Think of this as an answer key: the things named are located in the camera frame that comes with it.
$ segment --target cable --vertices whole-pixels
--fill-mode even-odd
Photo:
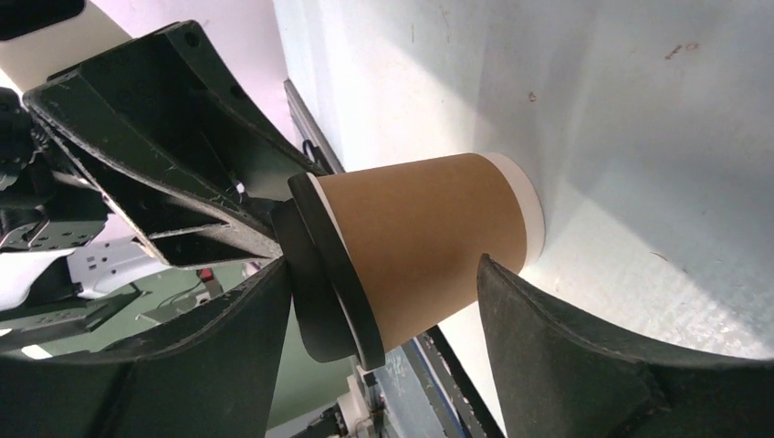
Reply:
[[[169,296],[169,297],[165,298],[161,303],[159,303],[158,306],[156,306],[156,308],[160,308],[161,306],[164,306],[166,304],[172,304],[176,298],[179,298],[179,297],[181,297],[181,296],[191,292],[192,290],[194,290],[197,287],[199,287],[199,285],[201,285],[201,284],[202,284],[202,280],[200,279],[192,287],[189,287],[189,288],[185,289],[184,291],[178,292],[178,293],[176,293],[176,294],[174,294],[172,296]]]

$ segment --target mounting hole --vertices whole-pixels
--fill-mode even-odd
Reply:
[[[238,85],[232,86],[230,88],[230,90],[231,90],[231,95],[234,96],[237,99],[246,99],[247,98],[247,93],[245,93],[245,91],[242,89],[242,87],[240,87]]]
[[[197,36],[194,32],[185,33],[185,42],[188,43],[188,46],[191,47],[199,47],[199,44],[201,43],[199,36]]]

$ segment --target black metal bracket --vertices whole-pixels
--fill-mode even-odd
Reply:
[[[62,302],[0,312],[0,352],[69,338],[99,328],[140,296],[140,292],[93,301],[72,298]]]
[[[88,59],[24,99],[140,243],[171,266],[276,258],[268,211],[290,197],[290,176],[325,173],[261,113],[195,22]]]
[[[444,385],[468,434],[475,438],[505,436],[441,329],[433,326],[417,336],[416,341]]]
[[[0,89],[0,252],[85,245],[107,220],[101,195],[41,140],[16,93]]]

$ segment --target brown paper cup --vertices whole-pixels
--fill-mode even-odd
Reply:
[[[354,266],[384,351],[474,302],[482,254],[519,272],[543,246],[535,190],[503,155],[309,178]]]

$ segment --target white panel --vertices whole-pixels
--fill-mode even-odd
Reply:
[[[68,257],[70,278],[83,289],[79,297],[105,297],[132,281],[170,268],[145,254],[133,240],[129,226],[110,214],[105,229]]]
[[[276,8],[290,78],[345,168],[502,152],[546,214],[528,281],[648,336],[774,354],[774,5]],[[496,411],[477,308],[443,328]]]
[[[72,249],[0,254],[0,310],[22,304],[32,283],[60,257]]]

